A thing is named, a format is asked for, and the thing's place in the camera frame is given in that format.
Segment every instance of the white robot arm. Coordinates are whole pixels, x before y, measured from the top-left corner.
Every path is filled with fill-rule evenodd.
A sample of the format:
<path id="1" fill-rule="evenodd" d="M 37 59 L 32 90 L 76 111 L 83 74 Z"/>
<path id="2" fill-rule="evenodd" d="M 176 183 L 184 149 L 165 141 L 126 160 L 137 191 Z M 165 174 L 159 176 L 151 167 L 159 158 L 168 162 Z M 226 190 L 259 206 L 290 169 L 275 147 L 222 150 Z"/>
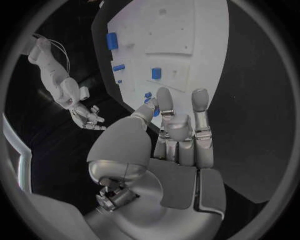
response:
<path id="1" fill-rule="evenodd" d="M 70 111 L 73 121 L 80 128 L 105 130 L 106 127 L 97 125 L 104 122 L 104 118 L 98 116 L 98 107 L 94 105 L 89 111 L 80 102 L 90 96 L 88 89 L 79 88 L 78 83 L 69 77 L 65 68 L 53 57 L 51 45 L 46 38 L 31 37 L 23 53 L 28 55 L 30 63 L 39 66 L 43 85 L 56 103 Z"/>

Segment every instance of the hole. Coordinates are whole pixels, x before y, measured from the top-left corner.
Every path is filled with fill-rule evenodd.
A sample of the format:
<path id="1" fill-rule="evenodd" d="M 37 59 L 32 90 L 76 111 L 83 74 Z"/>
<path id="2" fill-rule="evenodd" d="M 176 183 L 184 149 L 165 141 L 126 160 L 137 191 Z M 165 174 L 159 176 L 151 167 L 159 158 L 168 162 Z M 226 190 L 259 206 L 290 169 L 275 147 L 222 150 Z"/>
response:
<path id="1" fill-rule="evenodd" d="M 163 16 L 167 14 L 167 10 L 165 8 L 159 9 L 159 15 Z"/>

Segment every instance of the black background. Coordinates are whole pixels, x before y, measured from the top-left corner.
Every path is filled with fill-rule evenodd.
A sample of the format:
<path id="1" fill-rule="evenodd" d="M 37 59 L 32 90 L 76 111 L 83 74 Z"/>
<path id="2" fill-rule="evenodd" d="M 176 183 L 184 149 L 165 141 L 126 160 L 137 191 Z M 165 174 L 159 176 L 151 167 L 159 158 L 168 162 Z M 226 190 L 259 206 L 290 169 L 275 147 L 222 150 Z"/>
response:
<path id="1" fill-rule="evenodd" d="M 42 0 L 9 0 L 1 3 L 1 47 L 4 48 L 7 41 L 10 40 L 8 36 L 12 32 L 18 32 L 20 24 L 22 25 L 22 19 L 27 17 L 27 12 L 34 5 L 39 5 L 42 2 Z M 267 6 L 270 12 L 277 16 L 282 26 L 289 33 L 290 39 L 295 43 L 297 50 L 299 50 L 300 3 L 297 0 L 262 0 L 259 2 Z M 1 234 L 10 239 L 19 237 L 23 239 L 37 239 L 11 207 L 3 191 L 0 192 L 0 199 L 2 217 Z M 286 239 L 299 239 L 300 234 L 297 221 L 299 203 L 300 191 L 298 190 L 282 217 L 262 239 L 271 240 L 280 238 L 280 236 L 284 236 Z"/>

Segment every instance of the small blue object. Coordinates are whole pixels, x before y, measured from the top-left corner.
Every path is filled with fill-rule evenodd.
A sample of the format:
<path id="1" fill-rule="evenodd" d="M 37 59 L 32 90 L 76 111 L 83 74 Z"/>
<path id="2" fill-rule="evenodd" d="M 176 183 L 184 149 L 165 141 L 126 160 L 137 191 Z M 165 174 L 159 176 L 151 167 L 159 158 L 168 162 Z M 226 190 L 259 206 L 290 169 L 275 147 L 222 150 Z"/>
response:
<path id="1" fill-rule="evenodd" d="M 113 69 L 114 72 L 120 71 L 120 70 L 125 69 L 125 65 L 124 64 L 117 65 L 117 66 L 114 66 L 112 69 Z"/>
<path id="2" fill-rule="evenodd" d="M 148 97 L 147 99 L 145 99 L 144 104 L 148 103 L 151 100 L 151 97 Z"/>
<path id="3" fill-rule="evenodd" d="M 151 92 L 146 92 L 145 93 L 145 98 L 151 98 L 152 97 L 152 93 Z"/>
<path id="4" fill-rule="evenodd" d="M 160 67 L 152 68 L 152 79 L 158 80 L 162 78 L 162 69 Z"/>
<path id="5" fill-rule="evenodd" d="M 109 50 L 118 49 L 117 34 L 115 32 L 106 34 L 106 41 Z"/>
<path id="6" fill-rule="evenodd" d="M 153 113 L 153 117 L 157 117 L 160 113 L 161 113 L 161 111 L 159 108 L 155 109 L 155 111 Z"/>

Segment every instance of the wire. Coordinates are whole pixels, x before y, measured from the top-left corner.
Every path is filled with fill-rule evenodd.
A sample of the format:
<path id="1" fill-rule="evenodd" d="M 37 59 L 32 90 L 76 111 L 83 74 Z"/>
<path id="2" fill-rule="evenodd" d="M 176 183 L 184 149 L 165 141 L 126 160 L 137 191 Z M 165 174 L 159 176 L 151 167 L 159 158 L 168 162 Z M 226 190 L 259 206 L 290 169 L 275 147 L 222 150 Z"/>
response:
<path id="1" fill-rule="evenodd" d="M 55 46 L 57 49 L 59 49 L 65 55 L 65 58 L 66 58 L 66 71 L 69 74 L 70 73 L 70 68 L 71 68 L 70 59 L 68 57 L 68 54 L 67 54 L 67 51 L 66 51 L 64 45 L 62 45 L 59 41 L 56 41 L 56 40 L 53 40 L 53 39 L 48 39 L 45 36 L 43 36 L 41 34 L 38 34 L 38 33 L 34 33 L 33 36 L 35 36 L 37 38 L 42 38 L 42 39 L 48 40 L 53 46 Z"/>

